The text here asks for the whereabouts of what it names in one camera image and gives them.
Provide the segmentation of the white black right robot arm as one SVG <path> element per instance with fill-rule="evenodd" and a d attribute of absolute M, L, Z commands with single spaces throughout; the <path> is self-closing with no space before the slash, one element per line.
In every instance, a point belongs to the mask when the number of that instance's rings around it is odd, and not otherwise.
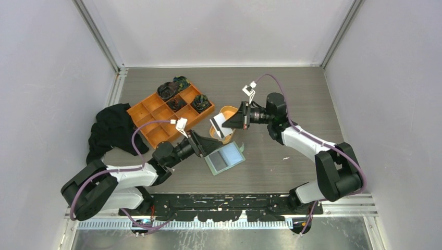
<path fill-rule="evenodd" d="M 265 107 L 254 101 L 241 102 L 238 111 L 219 126 L 246 130 L 253 123 L 265 124 L 274 141 L 297 150 L 315 164 L 316 180 L 289 192 L 289 206 L 294 213 L 304 213 L 311 202 L 334 202 L 364 188 L 365 177 L 351 145 L 333 144 L 303 130 L 289 118 L 282 94 L 268 94 Z"/>

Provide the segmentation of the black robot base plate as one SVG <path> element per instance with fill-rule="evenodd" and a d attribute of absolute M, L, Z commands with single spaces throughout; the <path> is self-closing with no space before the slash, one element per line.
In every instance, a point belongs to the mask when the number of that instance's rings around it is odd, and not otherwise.
<path fill-rule="evenodd" d="M 287 194 L 243 193 L 243 194 L 184 194 L 156 193 L 137 208 L 118 205 L 119 215 L 124 208 L 131 216 L 153 216 L 160 221 L 234 222 L 245 215 L 248 222 L 283 221 L 285 216 L 305 217 L 310 210 L 321 215 L 321 205 L 302 205 L 295 208 Z"/>

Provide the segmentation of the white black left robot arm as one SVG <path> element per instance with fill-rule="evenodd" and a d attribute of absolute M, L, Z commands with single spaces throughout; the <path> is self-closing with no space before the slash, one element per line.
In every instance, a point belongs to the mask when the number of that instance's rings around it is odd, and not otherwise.
<path fill-rule="evenodd" d="M 191 155 L 205 157 L 221 146 L 221 141 L 189 130 L 177 145 L 159 143 L 152 158 L 138 166 L 116 167 L 93 160 L 60 192 L 70 206 L 72 220 L 85 221 L 112 209 L 146 215 L 153 206 L 148 186 L 164 183 L 171 176 L 171 169 Z"/>

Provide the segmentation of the silver VIP diamond card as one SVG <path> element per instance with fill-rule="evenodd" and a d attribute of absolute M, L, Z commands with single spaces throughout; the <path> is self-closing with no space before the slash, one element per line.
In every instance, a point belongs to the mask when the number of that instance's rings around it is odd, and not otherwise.
<path fill-rule="evenodd" d="M 224 114 L 219 113 L 210 119 L 210 123 L 215 130 L 215 134 L 218 139 L 224 139 L 225 137 L 233 134 L 232 128 L 223 127 L 223 123 L 226 121 Z"/>

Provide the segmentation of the green card holder wallet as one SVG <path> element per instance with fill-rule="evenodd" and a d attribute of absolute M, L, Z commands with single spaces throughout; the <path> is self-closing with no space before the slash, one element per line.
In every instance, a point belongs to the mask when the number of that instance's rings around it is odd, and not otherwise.
<path fill-rule="evenodd" d="M 216 176 L 242 162 L 245 161 L 245 157 L 243 155 L 243 151 L 244 151 L 244 143 L 241 144 L 241 146 L 238 146 L 238 144 L 236 142 L 231 142 L 228 143 L 222 147 L 220 147 L 219 149 L 215 150 L 214 152 L 220 152 L 224 158 L 224 160 L 226 161 L 228 167 L 223 169 L 220 172 L 215 172 L 213 169 L 213 165 L 211 164 L 208 156 L 204 157 L 212 175 Z"/>

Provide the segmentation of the black VIP card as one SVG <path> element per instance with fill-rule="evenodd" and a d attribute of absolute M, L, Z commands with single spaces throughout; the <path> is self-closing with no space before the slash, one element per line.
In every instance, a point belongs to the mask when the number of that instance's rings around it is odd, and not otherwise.
<path fill-rule="evenodd" d="M 228 165 L 220 152 L 214 152 L 208 156 L 215 172 L 220 172 Z"/>

